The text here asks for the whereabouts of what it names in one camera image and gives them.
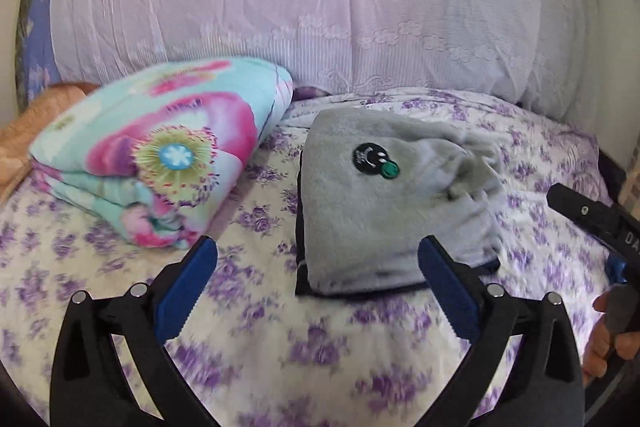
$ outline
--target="human hand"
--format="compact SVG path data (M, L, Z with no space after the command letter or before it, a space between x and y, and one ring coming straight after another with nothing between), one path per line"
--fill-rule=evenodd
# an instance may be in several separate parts
M609 292L603 293L593 301L593 309L605 313ZM591 331L589 342L584 349L582 360L582 382L587 385L593 378L604 377L607 372L606 356L609 348L615 347L620 358L632 360L640 349L640 331L634 333L621 333L615 337L612 343L612 335L605 325L605 315L596 323Z

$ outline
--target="pink flower print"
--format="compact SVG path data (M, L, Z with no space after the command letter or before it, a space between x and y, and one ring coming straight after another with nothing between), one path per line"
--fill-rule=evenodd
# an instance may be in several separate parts
M203 121L216 137L216 148L236 156L244 168L258 137L254 113L238 94L218 91L175 100L100 140L87 155L86 171L95 176L135 176L132 146L181 114Z
M189 247L195 245L201 235L202 232L198 232L197 230L180 230L180 238L183 239Z
M47 182L47 176L44 172L35 170L33 171L33 182L37 190L41 190L42 192L46 192L47 194L51 193L51 185Z
M134 204L120 214L120 222L129 233L129 240L140 247L159 248L174 244L179 232L159 236L149 222L149 212L142 204Z
M54 169L52 167L49 167L48 165L44 165L34 158L31 160L31 166L33 167L33 169L43 172L49 178L62 181L62 172L60 172L58 169Z
M220 71L228 68L231 62L228 60L216 60L205 66L191 68L189 70L180 71L162 78L158 83L149 89L151 96L160 96L161 94L171 92L183 87L197 86L201 82L213 80L215 75L213 71Z
M170 201L165 197L154 194L154 200L152 204L153 213L156 217L166 216L169 212L173 211L174 207Z

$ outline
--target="floral blanket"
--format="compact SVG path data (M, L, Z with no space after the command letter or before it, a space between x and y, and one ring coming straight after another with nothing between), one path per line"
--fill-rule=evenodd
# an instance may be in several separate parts
M296 176L306 128L326 107L391 110L483 129L499 145L508 206L494 280L515 296L558 291L584 349L607 287L607 251L550 210L554 182L609 203L594 139L496 98L403 89L294 103L252 156L214 220L218 268L177 339L178 369L223 426L412 426L468 346L430 291L346 304L295 298ZM104 221L25 183L0 214L0 360L47 418L51 362L68 299L124 293L184 250L125 243ZM117 339L139 404L154 406ZM494 406L517 349L509 345L479 412Z
M40 188L140 247L190 247L293 86L254 58L168 62L94 91L34 140Z

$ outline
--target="gray towel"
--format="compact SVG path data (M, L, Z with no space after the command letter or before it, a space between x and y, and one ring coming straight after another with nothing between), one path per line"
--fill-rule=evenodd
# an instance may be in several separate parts
M386 150L398 178L356 169L353 151L366 142ZM418 243L431 234L460 263L495 259L499 170L485 137L450 124L367 109L320 112L300 184L311 288L334 295L422 283Z

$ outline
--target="bed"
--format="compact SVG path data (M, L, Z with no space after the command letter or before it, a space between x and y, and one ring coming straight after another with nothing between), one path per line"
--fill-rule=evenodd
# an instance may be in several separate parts
M296 102L255 154L211 233L218 269L184 331L167 349L222 425L413 425L437 397L466 348L429 291L358 304L295 298L296 176L306 129L327 107L363 107L484 129L499 144L508 209L502 268L513 295L562 294L584 347L608 285L607 251L546 208L562 182L610 202L589 136L485 94L399 89ZM47 417L49 372L70 295L117 295L184 254L127 245L105 223L26 182L2 220L2 362ZM118 344L139 403L153 406ZM482 410L508 374L511 344Z

